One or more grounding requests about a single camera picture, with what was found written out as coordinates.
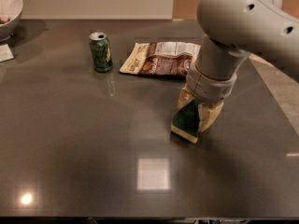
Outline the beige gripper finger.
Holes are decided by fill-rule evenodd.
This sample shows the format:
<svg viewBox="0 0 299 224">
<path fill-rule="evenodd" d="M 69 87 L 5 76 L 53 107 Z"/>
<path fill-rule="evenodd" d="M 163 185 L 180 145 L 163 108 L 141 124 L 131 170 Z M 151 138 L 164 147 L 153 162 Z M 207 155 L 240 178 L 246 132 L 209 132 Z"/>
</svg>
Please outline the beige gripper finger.
<svg viewBox="0 0 299 224">
<path fill-rule="evenodd" d="M 207 130 L 217 119 L 223 108 L 223 101 L 216 103 L 201 103 L 198 106 L 199 112 L 199 132 L 203 133 Z"/>
<path fill-rule="evenodd" d="M 179 97 L 178 97 L 178 109 L 181 109 L 188 103 L 190 103 L 194 99 L 193 95 L 191 94 L 190 90 L 188 89 L 187 85 L 180 90 Z"/>
</svg>

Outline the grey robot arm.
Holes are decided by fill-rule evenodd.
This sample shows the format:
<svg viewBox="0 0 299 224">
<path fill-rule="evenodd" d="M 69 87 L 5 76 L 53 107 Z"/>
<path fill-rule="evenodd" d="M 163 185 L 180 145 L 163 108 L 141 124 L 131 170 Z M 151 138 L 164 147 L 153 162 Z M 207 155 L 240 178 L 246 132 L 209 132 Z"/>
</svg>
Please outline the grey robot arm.
<svg viewBox="0 0 299 224">
<path fill-rule="evenodd" d="M 282 0 L 200 0 L 197 20 L 205 36 L 171 123 L 186 138 L 212 125 L 251 53 L 299 76 L 299 20 L 282 10 Z"/>
</svg>

